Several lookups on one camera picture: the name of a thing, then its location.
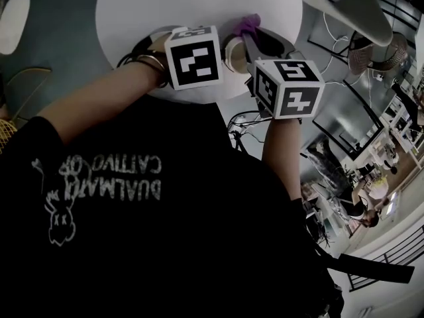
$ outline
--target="gray floor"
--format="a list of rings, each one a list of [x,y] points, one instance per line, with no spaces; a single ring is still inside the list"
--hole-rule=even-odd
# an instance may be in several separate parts
[[[10,56],[0,57],[0,66],[5,81],[8,81],[17,72],[27,67],[37,66],[51,68],[46,83],[31,97],[23,107],[20,116],[29,119],[36,115],[43,107],[53,100],[71,92],[75,88],[93,81],[111,69],[106,60],[95,29],[95,6],[97,0],[31,0],[30,13],[17,50]],[[327,17],[329,28],[336,36],[347,35],[350,38],[352,30],[342,23]],[[393,22],[394,30],[401,31],[408,39],[413,40],[413,33],[402,24]],[[303,55],[314,60],[318,68],[322,70],[330,60],[328,53],[316,48],[307,39],[331,48],[333,39],[329,36],[323,22],[323,14],[319,11],[303,5],[303,20],[301,32],[296,42],[296,48]],[[347,42],[341,42],[339,47],[347,46]],[[326,81],[355,81],[357,76],[349,73],[348,67],[343,63],[333,60],[331,67],[323,75]],[[9,89],[7,92],[7,104],[14,114],[33,91],[32,79],[22,79],[28,83],[27,88]],[[373,110],[379,115],[390,102],[393,93],[388,91],[387,86],[371,78]],[[364,74],[362,79],[355,85],[355,89],[365,100],[368,96],[368,76]],[[219,104],[223,117],[228,121],[234,114],[241,111],[256,109],[254,101],[249,94],[241,95],[232,100]],[[362,117],[362,107],[358,103],[352,103],[352,95],[347,88],[330,84],[325,88],[324,96],[317,112],[319,122],[325,127],[335,128],[337,131],[341,123],[354,123],[356,135],[360,136],[369,129],[369,119]],[[252,132],[263,140],[266,134],[267,124],[257,125]],[[302,125],[302,147],[305,148],[320,134],[318,129],[306,119]],[[244,136],[246,149],[258,158],[262,155],[262,145],[253,137]],[[341,159],[344,153],[333,147],[335,154]],[[301,170],[304,178],[315,175],[311,164],[302,159]]]

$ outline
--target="black and white pattern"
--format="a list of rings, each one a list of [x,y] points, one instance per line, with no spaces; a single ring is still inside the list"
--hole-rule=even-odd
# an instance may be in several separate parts
[[[202,27],[197,29],[189,29],[183,32],[175,33],[171,40],[188,38],[189,36],[197,36],[212,33],[211,27]]]
[[[219,79],[212,40],[173,47],[171,52],[178,85]]]
[[[261,102],[263,102],[271,112],[274,112],[278,86],[259,68],[256,68],[255,92]]]
[[[319,90],[319,87],[287,87],[284,90],[280,115],[312,114]]]
[[[274,61],[284,81],[319,81],[304,61]]]

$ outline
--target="railing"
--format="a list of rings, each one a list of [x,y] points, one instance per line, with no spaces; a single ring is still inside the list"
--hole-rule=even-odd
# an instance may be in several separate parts
[[[412,235],[391,248],[386,253],[373,259],[375,262],[387,262],[388,264],[409,265],[415,259],[424,254],[424,225],[417,229]],[[378,280],[353,276],[348,274],[350,281],[350,292],[369,286]]]

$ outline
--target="purple object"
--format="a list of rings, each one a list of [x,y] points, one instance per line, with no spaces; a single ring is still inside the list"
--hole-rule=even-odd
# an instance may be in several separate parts
[[[237,36],[242,36],[243,33],[251,34],[255,39],[256,27],[260,26],[260,16],[259,14],[251,14],[247,17],[243,17],[242,21],[234,28],[233,34]]]

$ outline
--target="round white table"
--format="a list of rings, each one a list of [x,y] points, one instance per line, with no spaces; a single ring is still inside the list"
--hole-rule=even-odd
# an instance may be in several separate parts
[[[261,26],[291,43],[297,39],[302,0],[97,0],[96,27],[100,45],[113,67],[142,38],[157,28],[182,25],[191,28],[215,25],[220,40],[230,35],[241,18],[258,13]],[[232,73],[225,65],[224,84],[174,91],[169,85],[151,94],[162,99],[212,103],[248,91],[248,74]]]

